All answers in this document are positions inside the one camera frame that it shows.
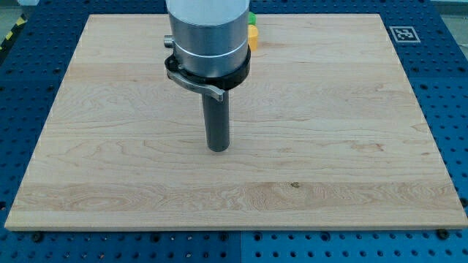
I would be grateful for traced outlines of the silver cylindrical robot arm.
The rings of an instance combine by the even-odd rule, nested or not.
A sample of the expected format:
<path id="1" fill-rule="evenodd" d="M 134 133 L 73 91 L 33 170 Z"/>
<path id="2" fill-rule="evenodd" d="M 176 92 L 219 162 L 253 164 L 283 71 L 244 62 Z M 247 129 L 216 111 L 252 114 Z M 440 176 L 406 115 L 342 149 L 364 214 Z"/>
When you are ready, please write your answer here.
<path id="1" fill-rule="evenodd" d="M 237 70 L 248 54 L 249 0 L 167 0 L 174 55 L 201 77 Z"/>

